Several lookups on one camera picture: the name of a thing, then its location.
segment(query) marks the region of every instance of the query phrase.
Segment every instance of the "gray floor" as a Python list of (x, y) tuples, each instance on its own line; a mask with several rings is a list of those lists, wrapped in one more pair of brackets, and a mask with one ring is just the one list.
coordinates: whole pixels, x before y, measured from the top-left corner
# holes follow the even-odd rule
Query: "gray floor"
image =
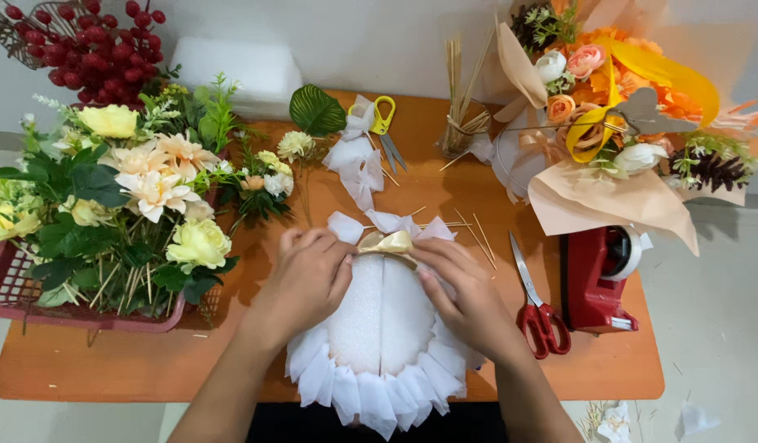
[[(0, 151), (0, 165), (13, 158)], [(686, 398), (721, 425), (683, 441), (758, 441), (758, 210), (689, 208), (701, 258), (653, 234), (640, 265), (667, 387), (660, 399), (630, 402), (631, 441), (677, 441)], [(8, 326), (0, 320), (0, 351)], [(585, 417), (587, 402), (563, 404)], [(163, 443), (186, 407), (0, 400), (0, 442)]]

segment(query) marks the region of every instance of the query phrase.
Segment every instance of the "red tape dispenser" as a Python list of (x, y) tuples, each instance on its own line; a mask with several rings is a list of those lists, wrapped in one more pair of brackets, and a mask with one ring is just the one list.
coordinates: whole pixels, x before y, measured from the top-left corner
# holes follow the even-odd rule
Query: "red tape dispenser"
[(606, 226), (563, 235), (560, 242), (568, 327), (596, 334), (639, 330), (620, 302), (626, 278), (641, 259), (639, 233), (630, 226)]

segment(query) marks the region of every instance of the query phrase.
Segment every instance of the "hand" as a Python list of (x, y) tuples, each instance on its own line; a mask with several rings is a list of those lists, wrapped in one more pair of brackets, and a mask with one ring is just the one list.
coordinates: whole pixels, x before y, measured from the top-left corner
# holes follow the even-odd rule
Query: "hand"
[(344, 299), (355, 254), (354, 245), (327, 229), (289, 229), (281, 235), (275, 266), (253, 299), (246, 322), (259, 322), (273, 346), (315, 327)]
[(410, 255), (435, 269), (455, 289), (453, 301), (433, 274), (424, 269), (418, 271), (425, 294), (457, 337), (493, 361), (509, 345), (526, 347), (526, 340), (492, 284), (490, 274), (465, 247), (441, 239), (417, 240)]

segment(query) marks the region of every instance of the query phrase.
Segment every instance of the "wooden table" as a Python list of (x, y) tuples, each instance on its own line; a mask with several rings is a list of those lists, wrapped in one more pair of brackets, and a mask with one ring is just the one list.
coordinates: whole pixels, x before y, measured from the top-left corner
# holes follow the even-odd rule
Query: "wooden table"
[[(354, 103), (354, 93), (332, 91), (345, 108)], [(366, 94), (374, 99), (377, 95)], [(489, 166), (471, 155), (439, 172), (446, 162), (434, 143), (442, 134), (448, 104), (433, 98), (394, 96), (398, 105), (390, 136), (410, 167), (400, 171), (396, 187), (385, 181), (384, 192), (374, 194), (377, 210), (410, 214), (417, 223), (434, 216), (458, 221), (453, 208), (465, 217), (476, 213), (497, 255), (495, 282), (513, 313), (525, 303), (507, 231), (512, 229), (530, 267), (543, 301), (559, 308), (559, 241), (545, 237), (531, 206), (512, 205), (505, 189)], [(258, 149), (273, 149), (283, 134), (295, 129), (291, 123), (261, 122), (256, 128), (270, 140), (256, 143)], [(311, 213), (315, 225), (326, 226), (327, 217), (339, 210), (369, 225), (348, 196), (337, 174), (325, 169), (310, 180)], [(196, 394), (233, 331), (266, 279), (275, 257), (276, 238), (295, 223), (304, 226), (299, 189), (290, 199), (296, 221), (274, 219), (255, 228), (241, 228), (233, 238), (232, 254), (242, 259), (224, 280), (219, 295), (208, 297), (214, 310), (215, 329), (210, 330), (199, 314), (191, 313), (180, 325), (164, 334), (102, 331), (87, 347), (84, 329), (29, 325), (21, 335), (21, 322), (13, 322), (0, 357), (0, 398), (55, 401), (159, 401), (188, 402)], [(227, 228), (231, 214), (217, 222)], [(488, 268), (482, 252), (465, 228), (458, 242), (468, 246)], [(639, 275), (628, 279), (623, 307), (639, 320), (636, 333), (593, 337), (573, 333), (573, 347), (565, 356), (550, 356), (541, 366), (561, 400), (653, 399), (663, 393), (663, 374), (655, 346), (650, 317)], [(269, 369), (262, 388), (263, 401), (299, 400), (296, 386), (284, 378), (285, 352)], [(467, 400), (496, 400), (492, 387), (492, 364), (482, 374), (467, 375)]]

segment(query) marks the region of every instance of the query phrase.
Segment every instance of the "white foam block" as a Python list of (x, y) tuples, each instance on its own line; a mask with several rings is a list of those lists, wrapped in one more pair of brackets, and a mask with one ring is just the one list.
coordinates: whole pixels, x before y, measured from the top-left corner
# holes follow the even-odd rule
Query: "white foam block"
[(433, 333), (434, 307), (406, 265), (384, 259), (381, 306), (381, 373), (398, 375), (414, 364)]
[(231, 103), (246, 118), (290, 120), (288, 103), (303, 86), (292, 52), (283, 45), (183, 37), (171, 58), (171, 66), (177, 64), (182, 69), (176, 81), (188, 88), (209, 85), (220, 72), (239, 80)]
[(355, 374), (379, 374), (381, 292), (384, 257), (361, 256), (352, 265), (352, 284), (328, 319), (330, 355)]

